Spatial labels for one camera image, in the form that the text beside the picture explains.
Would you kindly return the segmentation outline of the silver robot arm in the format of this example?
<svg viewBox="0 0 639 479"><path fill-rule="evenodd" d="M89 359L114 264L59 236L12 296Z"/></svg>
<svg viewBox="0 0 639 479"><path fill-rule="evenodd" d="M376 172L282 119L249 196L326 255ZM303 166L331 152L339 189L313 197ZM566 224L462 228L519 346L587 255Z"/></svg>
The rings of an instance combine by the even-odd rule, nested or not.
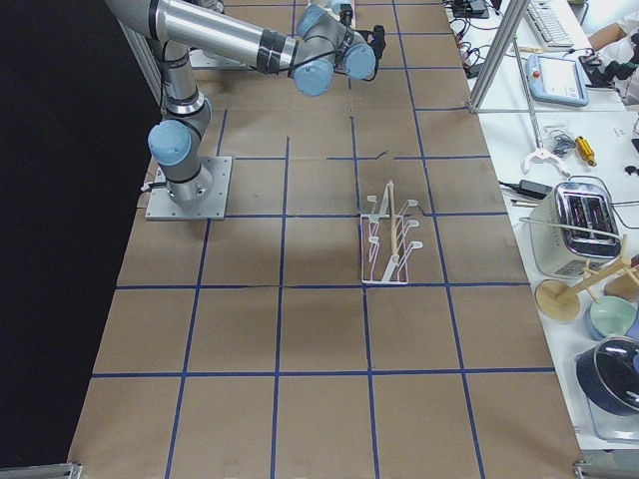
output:
<svg viewBox="0 0 639 479"><path fill-rule="evenodd" d="M351 6L311 4L295 37L230 17L211 1L110 1L112 14L145 37L161 74L164 120L148 136L165 176L169 201L194 207L209 198L221 176L198 148L212 106L194 79L190 50L201 49L266 75L285 74L303 94L324 94L334 74L370 81L385 48L385 31L352 28Z"/></svg>

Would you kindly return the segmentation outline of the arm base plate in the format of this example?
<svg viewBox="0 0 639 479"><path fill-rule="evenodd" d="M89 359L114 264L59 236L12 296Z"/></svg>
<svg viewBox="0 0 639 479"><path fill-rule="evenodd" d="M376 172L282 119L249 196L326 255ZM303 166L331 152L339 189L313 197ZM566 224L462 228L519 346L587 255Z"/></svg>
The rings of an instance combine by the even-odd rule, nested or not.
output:
<svg viewBox="0 0 639 479"><path fill-rule="evenodd" d="M232 157L199 157L199 174L187 183L170 182L158 166L150 189L146 218L150 221L198 221L225 218L232 176Z"/></svg>

